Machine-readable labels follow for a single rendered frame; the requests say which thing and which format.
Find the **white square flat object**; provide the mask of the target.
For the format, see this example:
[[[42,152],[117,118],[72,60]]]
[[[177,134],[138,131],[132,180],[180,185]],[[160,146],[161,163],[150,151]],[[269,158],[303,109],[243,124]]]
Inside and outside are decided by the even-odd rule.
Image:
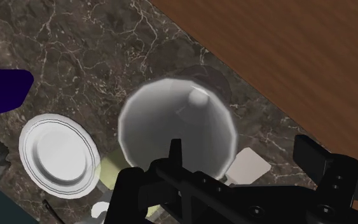
[[[225,185],[249,185],[266,174],[271,165],[250,147],[241,150],[230,165]]]

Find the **small white round object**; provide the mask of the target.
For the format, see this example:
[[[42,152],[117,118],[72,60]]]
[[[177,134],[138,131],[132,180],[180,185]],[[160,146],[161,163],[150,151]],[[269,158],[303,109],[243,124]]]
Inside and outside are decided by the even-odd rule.
[[[101,213],[107,211],[109,208],[108,202],[97,202],[92,206],[91,209],[91,217],[92,218],[98,218]]]

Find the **pale yellow flat object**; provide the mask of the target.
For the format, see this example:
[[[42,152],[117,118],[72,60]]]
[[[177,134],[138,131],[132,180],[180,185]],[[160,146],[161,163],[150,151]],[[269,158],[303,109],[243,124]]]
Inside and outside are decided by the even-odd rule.
[[[119,172],[130,167],[123,152],[118,149],[106,155],[100,162],[100,180],[110,190],[114,189]]]

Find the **dark blue rounded object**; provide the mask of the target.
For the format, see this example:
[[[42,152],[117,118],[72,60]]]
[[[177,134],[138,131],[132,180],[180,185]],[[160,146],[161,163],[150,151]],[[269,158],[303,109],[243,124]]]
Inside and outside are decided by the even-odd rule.
[[[34,82],[24,69],[0,69],[0,114],[19,108]]]

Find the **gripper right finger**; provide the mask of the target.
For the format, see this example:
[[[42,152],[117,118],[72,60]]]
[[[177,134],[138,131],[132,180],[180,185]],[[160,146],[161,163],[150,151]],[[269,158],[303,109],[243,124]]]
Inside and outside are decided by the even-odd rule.
[[[358,200],[358,160],[331,153],[310,137],[294,138],[293,160],[317,185],[324,205],[351,207]]]

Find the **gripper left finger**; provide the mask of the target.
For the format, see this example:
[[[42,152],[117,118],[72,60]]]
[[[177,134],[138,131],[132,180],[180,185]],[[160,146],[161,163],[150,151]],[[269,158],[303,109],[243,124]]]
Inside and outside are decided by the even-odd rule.
[[[160,205],[180,224],[251,224],[233,191],[203,172],[182,166],[180,139],[170,142],[169,155],[153,161],[148,171],[119,172],[105,224],[151,224],[147,209]]]

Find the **thin black stick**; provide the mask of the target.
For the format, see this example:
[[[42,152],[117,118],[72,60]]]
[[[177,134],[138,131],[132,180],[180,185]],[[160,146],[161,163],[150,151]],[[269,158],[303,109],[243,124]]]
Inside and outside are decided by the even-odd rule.
[[[42,203],[45,208],[50,212],[50,214],[58,221],[59,224],[65,224],[46,199],[43,199]]]

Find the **white plate with thin rings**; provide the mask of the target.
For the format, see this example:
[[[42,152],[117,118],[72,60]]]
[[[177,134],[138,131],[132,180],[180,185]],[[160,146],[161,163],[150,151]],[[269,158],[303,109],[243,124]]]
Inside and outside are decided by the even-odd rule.
[[[90,134],[74,120],[45,113],[31,118],[19,137],[21,163],[32,181],[61,199],[88,195],[100,177],[100,155]]]

